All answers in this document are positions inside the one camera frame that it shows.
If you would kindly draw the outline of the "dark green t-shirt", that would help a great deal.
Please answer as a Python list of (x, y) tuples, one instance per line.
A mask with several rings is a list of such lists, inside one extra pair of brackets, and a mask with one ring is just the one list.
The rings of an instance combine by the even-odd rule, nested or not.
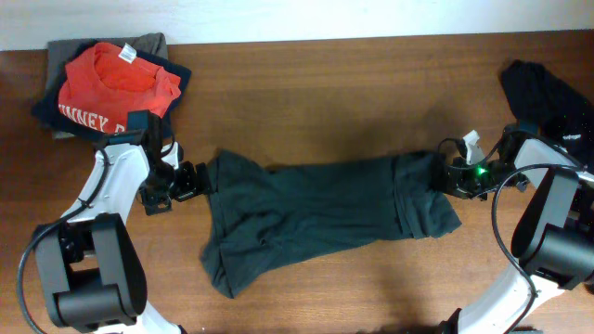
[(223, 150), (207, 167), (212, 233), (200, 257), (236, 298), (258, 276), (377, 240), (440, 238), (461, 225), (432, 187), (430, 152), (266, 169)]

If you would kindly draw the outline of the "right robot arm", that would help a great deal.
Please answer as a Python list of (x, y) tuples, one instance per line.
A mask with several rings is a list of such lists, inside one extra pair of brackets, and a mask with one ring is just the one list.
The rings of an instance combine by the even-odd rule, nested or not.
[[(454, 139), (458, 157), (432, 165), (432, 186), (459, 199), (492, 201), (491, 226), (509, 265), (474, 303), (441, 322), (440, 333), (516, 333), (536, 308), (593, 283), (593, 175), (559, 143), (526, 122), (507, 125), (484, 153), (479, 136)], [(497, 224), (501, 192), (536, 189), (505, 243)]]

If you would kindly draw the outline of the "black clothes pile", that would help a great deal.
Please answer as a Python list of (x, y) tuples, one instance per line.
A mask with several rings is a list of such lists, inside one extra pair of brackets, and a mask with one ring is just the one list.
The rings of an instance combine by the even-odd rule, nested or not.
[(514, 60), (499, 75), (514, 117), (541, 129), (593, 172), (593, 103), (543, 65)]

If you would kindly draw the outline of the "folded orange t-shirt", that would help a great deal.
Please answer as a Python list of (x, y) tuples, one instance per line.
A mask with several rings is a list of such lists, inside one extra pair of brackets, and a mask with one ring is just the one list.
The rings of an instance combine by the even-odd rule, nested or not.
[(58, 110), (101, 133), (126, 130), (128, 114), (148, 110), (163, 117), (181, 96), (182, 78), (128, 49), (100, 42), (65, 65)]

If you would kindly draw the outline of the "folded navy t-shirt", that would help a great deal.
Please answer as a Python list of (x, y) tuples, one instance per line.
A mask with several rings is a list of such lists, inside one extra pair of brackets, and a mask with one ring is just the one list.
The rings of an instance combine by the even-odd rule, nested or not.
[(88, 43), (66, 62), (58, 81), (32, 107), (32, 116), (55, 130), (97, 141), (124, 132), (131, 112), (148, 110), (167, 120), (180, 102), (191, 70), (108, 42)]

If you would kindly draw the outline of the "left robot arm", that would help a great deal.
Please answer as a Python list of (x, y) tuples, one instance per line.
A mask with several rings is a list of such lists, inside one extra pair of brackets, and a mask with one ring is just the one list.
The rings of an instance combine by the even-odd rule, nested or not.
[(212, 191), (204, 164), (162, 143), (161, 117), (130, 113), (128, 129), (97, 144), (94, 169), (58, 220), (37, 228), (33, 254), (55, 326), (80, 333), (181, 333), (148, 301), (142, 264), (126, 230), (136, 199), (148, 215)]

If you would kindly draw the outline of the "folded grey t-shirt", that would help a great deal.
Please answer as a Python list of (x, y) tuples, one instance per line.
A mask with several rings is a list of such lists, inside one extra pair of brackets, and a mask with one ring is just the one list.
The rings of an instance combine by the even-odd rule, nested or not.
[(98, 42), (106, 42), (119, 47), (129, 44), (142, 59), (163, 67), (167, 67), (169, 64), (168, 47), (165, 36), (161, 32), (148, 33), (138, 37), (70, 39), (49, 42), (47, 45), (45, 95), (32, 107), (32, 116), (45, 128), (51, 128), (54, 132), (69, 133), (90, 141), (97, 141), (101, 138), (101, 132), (73, 122), (58, 110), (58, 92), (66, 80), (65, 65)]

